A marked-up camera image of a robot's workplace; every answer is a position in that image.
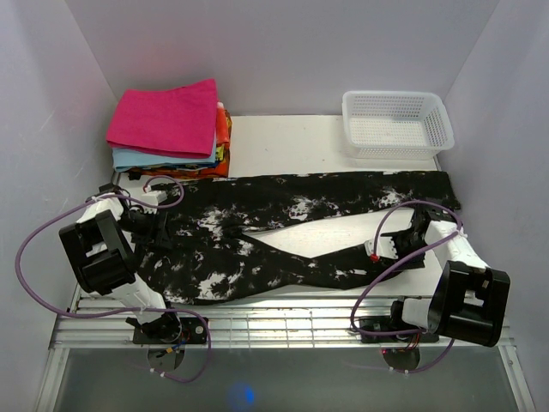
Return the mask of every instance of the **white basket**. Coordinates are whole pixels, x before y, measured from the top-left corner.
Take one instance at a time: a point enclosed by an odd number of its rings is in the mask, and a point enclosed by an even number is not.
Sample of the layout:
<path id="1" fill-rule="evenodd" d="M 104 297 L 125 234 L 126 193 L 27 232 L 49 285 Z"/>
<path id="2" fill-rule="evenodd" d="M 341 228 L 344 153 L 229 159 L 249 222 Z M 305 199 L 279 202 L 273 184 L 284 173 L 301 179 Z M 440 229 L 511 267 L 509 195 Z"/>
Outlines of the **white basket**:
<path id="1" fill-rule="evenodd" d="M 454 147 L 454 132 L 433 93 L 346 92 L 343 124 L 352 157 L 430 159 Z"/>

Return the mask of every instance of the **cable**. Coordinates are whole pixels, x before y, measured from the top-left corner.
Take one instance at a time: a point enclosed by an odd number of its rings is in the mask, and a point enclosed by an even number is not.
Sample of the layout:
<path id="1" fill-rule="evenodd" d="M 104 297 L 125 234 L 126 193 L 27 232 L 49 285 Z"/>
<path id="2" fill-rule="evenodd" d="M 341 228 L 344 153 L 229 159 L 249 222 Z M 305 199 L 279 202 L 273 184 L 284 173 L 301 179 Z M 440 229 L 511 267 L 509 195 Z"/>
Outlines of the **cable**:
<path id="1" fill-rule="evenodd" d="M 440 245 L 443 245 L 444 243 L 448 242 L 449 240 L 453 239 L 455 236 L 457 236 L 459 234 L 459 232 L 462 230 L 463 228 L 463 222 L 462 222 L 462 219 L 456 214 L 454 213 L 454 211 L 448 209 L 448 208 L 445 208 L 444 206 L 440 205 L 440 204 L 437 204 L 437 203 L 433 203 L 433 202 L 427 202 L 427 201 L 424 201 L 424 200 L 410 200 L 408 202 L 404 202 L 404 203 L 401 203 L 397 206 L 395 206 L 394 208 L 390 209 L 387 214 L 383 217 L 383 219 L 379 222 L 379 226 L 377 227 L 377 230 L 376 230 L 376 235 L 374 236 L 374 247 L 373 247 L 373 255 L 376 255 L 376 251 L 377 251 L 377 241 L 379 239 L 379 236 L 380 236 L 380 233 L 381 233 L 381 229 L 383 227 L 383 224 L 387 221 L 387 219 L 389 219 L 389 216 L 391 216 L 396 210 L 400 209 L 400 208 L 404 208 L 406 206 L 411 206 L 411 205 L 414 205 L 414 204 L 424 204 L 424 205 L 427 205 L 427 206 L 431 206 L 431 207 L 434 207 L 434 208 L 438 208 L 438 209 L 441 209 L 443 211 L 445 211 L 446 213 L 448 213 L 449 215 L 451 215 L 454 219 L 455 219 L 455 223 L 457 225 L 457 229 L 455 232 L 449 234 L 448 236 L 446 236 L 445 238 L 442 238 L 430 245 L 427 245 L 427 246 L 424 246 L 424 247 L 421 247 L 419 248 L 417 251 L 413 251 L 412 253 L 410 253 L 409 255 L 403 257 L 401 260 L 399 260 L 398 262 L 395 262 L 394 264 L 392 264 L 391 266 L 389 266 L 386 270 L 383 271 L 383 273 L 381 275 L 379 275 L 376 279 L 374 279 L 369 285 L 368 287 L 364 290 L 364 292 L 359 296 L 359 298 L 357 299 L 357 301 L 355 302 L 354 306 L 353 306 L 353 309 L 351 311 L 351 327 L 353 330 L 357 331 L 360 335 L 363 335 L 363 336 L 396 336 L 396 335 L 412 335 L 412 334 L 419 334 L 419 333 L 423 333 L 423 330 L 422 329 L 411 329 L 411 330 L 397 330 L 397 331 L 389 331 L 389 332 L 372 332 L 372 331 L 369 331 L 369 330 L 363 330 L 363 329 L 360 329 L 356 324 L 355 324 L 355 316 L 356 316 L 356 313 L 360 307 L 360 304 L 362 303 L 362 301 L 365 299 L 366 295 L 379 283 L 381 282 L 383 279 L 385 279 L 388 275 L 390 275 L 393 271 L 397 270 L 398 268 L 400 268 L 403 264 L 405 264 L 406 262 L 408 262 L 409 260 L 427 252 L 427 251 L 430 251 L 434 248 L 436 248 L 437 246 L 440 246 Z M 431 363 L 423 366 L 423 367 L 419 367 L 417 369 L 413 369 L 411 371 L 404 371 L 404 370 L 399 370 L 399 369 L 395 369 L 397 372 L 399 373 L 419 373 L 419 372 L 423 372 L 423 371 L 426 371 L 432 367 L 434 367 L 439 361 L 441 361 L 444 356 L 446 356 L 446 354 L 449 352 L 449 350 L 452 348 L 452 346 L 454 345 L 454 339 L 452 339 L 450 342 L 449 342 L 449 345 L 446 347 L 446 349 Z"/>
<path id="2" fill-rule="evenodd" d="M 86 208 L 87 206 L 95 203 L 99 199 L 109 199 L 109 198 L 114 198 L 115 197 L 115 198 L 120 199 L 120 200 L 125 200 L 125 201 L 129 201 L 129 202 L 132 202 L 132 203 L 137 203 L 137 204 L 140 204 L 141 206 L 145 206 L 147 208 L 152 208 L 152 209 L 168 209 L 168 208 L 171 208 L 173 206 L 176 206 L 176 205 L 180 204 L 181 201 L 183 200 L 183 197 L 184 197 L 184 188 L 183 188 L 183 185 L 181 185 L 181 183 L 179 181 L 177 181 L 176 179 L 174 179 L 174 178 L 171 178 L 169 176 L 163 176 L 163 175 L 162 176 L 153 176 L 152 178 L 147 180 L 147 182 L 145 182 L 145 185 L 143 186 L 143 188 L 147 187 L 150 184 L 150 182 L 152 182 L 153 180 L 160 179 L 160 178 L 171 180 L 179 188 L 179 198 L 175 202 L 169 203 L 169 204 L 163 204 L 163 205 L 155 205 L 155 204 L 148 204 L 148 203 L 142 202 L 141 200 L 134 199 L 133 197 L 119 195 L 117 193 L 106 193 L 105 195 L 101 195 L 100 197 L 93 197 L 91 200 L 81 204 L 80 206 L 76 206 L 75 208 L 62 213 L 61 215 L 59 215 L 57 217 L 54 217 L 53 219 L 47 221 L 43 225 L 41 225 L 41 226 L 37 227 L 36 229 L 34 229 L 23 240 L 23 242 L 21 243 L 21 246 L 19 246 L 19 249 L 17 250 L 17 253 L 15 254 L 15 273 L 17 275 L 17 280 L 19 281 L 19 283 L 21 284 L 23 289 L 25 289 L 25 292 L 27 292 L 28 295 L 31 298 L 33 298 L 39 305 L 43 306 L 48 311 L 54 312 L 59 316 L 65 316 L 66 318 L 96 319 L 96 318 L 104 318 L 106 316 L 116 315 L 118 313 L 141 311 L 142 309 L 140 307 L 126 307 L 126 308 L 123 308 L 123 309 L 115 309 L 113 311 L 108 311 L 108 312 L 86 314 L 86 313 L 70 313 L 70 312 L 64 311 L 63 309 L 59 309 L 58 307 L 55 307 L 54 305 L 51 305 L 50 303 L 43 300 L 28 285 L 27 280 L 25 279 L 25 276 L 23 275 L 23 272 L 21 270 L 21 257 L 22 257 L 23 252 L 25 251 L 25 248 L 28 246 L 30 241 L 32 239 L 34 239 L 34 237 L 36 237 L 36 235 L 38 233 L 42 232 L 44 229 L 48 228 L 49 226 L 53 225 L 54 223 L 57 223 L 58 221 L 61 221 L 65 217 L 67 217 L 69 215 L 72 215 L 73 213 L 77 212 L 78 210 L 82 210 L 82 209 Z M 181 379 L 181 378 L 178 378 L 178 377 L 172 376 L 172 375 L 168 376 L 168 374 L 163 375 L 163 376 L 166 376 L 167 378 L 177 380 L 178 382 L 181 382 L 181 383 L 193 382 L 193 381 L 197 380 L 198 378 L 200 378 L 202 376 L 202 374 L 204 373 L 204 371 L 206 370 L 206 367 L 208 366 L 209 362 L 211 361 L 211 357 L 212 357 L 212 337 L 210 335 L 208 322 L 206 322 L 206 319 L 204 319 L 202 316 L 200 316 L 200 314 L 198 314 L 194 311 L 191 311 L 190 309 L 176 309 L 176 308 L 159 309 L 159 308 L 149 307 L 149 308 L 144 309 L 144 311 L 145 312 L 161 312 L 161 313 L 164 313 L 164 312 L 169 312 L 169 313 L 182 312 L 182 313 L 187 313 L 189 315 L 192 315 L 192 316 L 196 317 L 198 320 L 200 320 L 200 322 L 202 323 L 202 326 L 204 327 L 204 330 L 206 331 L 206 335 L 208 336 L 208 352 L 207 352 L 206 360 L 204 361 L 204 364 L 202 365 L 201 369 L 193 377 L 191 377 L 189 379 Z"/>

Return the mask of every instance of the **black and white pants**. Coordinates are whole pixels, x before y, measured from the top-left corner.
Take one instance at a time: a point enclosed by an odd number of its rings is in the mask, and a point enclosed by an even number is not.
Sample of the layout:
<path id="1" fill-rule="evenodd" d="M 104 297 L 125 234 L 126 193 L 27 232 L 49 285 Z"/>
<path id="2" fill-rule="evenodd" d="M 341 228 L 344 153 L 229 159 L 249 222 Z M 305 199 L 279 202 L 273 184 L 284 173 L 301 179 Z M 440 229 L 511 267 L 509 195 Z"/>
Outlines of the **black and white pants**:
<path id="1" fill-rule="evenodd" d="M 172 202 L 176 185 L 155 186 Z M 412 199 L 459 209 L 443 172 L 352 172 L 184 182 L 167 213 L 172 251 L 146 251 L 140 276 L 172 302 L 207 305 L 285 285 L 349 289 L 368 285 L 386 266 L 363 245 L 314 258 L 280 251 L 247 232 L 387 209 Z"/>

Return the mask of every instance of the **folded towel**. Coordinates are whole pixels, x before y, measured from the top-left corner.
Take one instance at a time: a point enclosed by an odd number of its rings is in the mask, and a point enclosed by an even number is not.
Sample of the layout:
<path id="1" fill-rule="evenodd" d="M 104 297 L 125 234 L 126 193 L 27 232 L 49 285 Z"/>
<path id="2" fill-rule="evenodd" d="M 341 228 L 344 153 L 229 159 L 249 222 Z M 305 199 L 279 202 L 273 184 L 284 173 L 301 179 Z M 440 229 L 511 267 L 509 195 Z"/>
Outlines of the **folded towel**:
<path id="1" fill-rule="evenodd" d="M 106 140 L 114 148 L 151 155 L 208 158 L 216 116 L 214 79 L 163 92 L 128 90 L 118 102 Z"/>
<path id="2" fill-rule="evenodd" d="M 178 157 L 158 156 L 156 154 L 147 154 L 132 150 L 131 148 L 113 148 L 112 159 L 114 160 L 114 170 L 117 172 L 126 172 L 132 167 L 151 167 L 151 166 L 169 166 L 169 165 L 210 165 L 215 163 L 217 139 L 213 139 L 211 155 L 205 159 L 185 159 Z"/>

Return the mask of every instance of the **metal frame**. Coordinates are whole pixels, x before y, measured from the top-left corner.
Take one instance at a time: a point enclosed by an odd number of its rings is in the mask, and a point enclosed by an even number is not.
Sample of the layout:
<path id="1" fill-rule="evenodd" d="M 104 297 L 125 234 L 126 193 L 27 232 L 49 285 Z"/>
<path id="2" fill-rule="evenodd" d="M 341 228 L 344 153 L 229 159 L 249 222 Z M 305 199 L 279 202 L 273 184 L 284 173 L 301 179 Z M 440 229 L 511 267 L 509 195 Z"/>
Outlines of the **metal frame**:
<path id="1" fill-rule="evenodd" d="M 198 311 L 209 319 L 214 348 L 363 348 L 381 347 L 364 345 L 351 332 L 349 313 L 356 298 L 348 299 L 271 299 L 249 298 L 238 304 L 203 306 Z M 388 315 L 393 299 L 370 298 L 361 305 L 357 317 Z M 122 307 L 116 300 L 82 297 L 77 313 L 99 313 Z M 61 348 L 142 348 L 131 343 L 133 327 L 125 323 L 126 314 L 100 319 L 57 320 L 51 347 Z M 424 344 L 445 346 L 449 339 Z M 510 345 L 506 324 L 499 345 Z M 459 346 L 472 343 L 457 342 Z M 167 345 L 148 345 L 147 348 L 165 348 Z"/>
<path id="2" fill-rule="evenodd" d="M 501 354 L 502 362 L 504 363 L 507 378 L 515 395 L 516 405 L 520 412 L 531 412 L 535 410 L 534 401 L 528 390 L 528 385 L 524 374 L 522 373 L 521 364 L 516 356 L 515 346 L 500 346 L 499 353 Z"/>

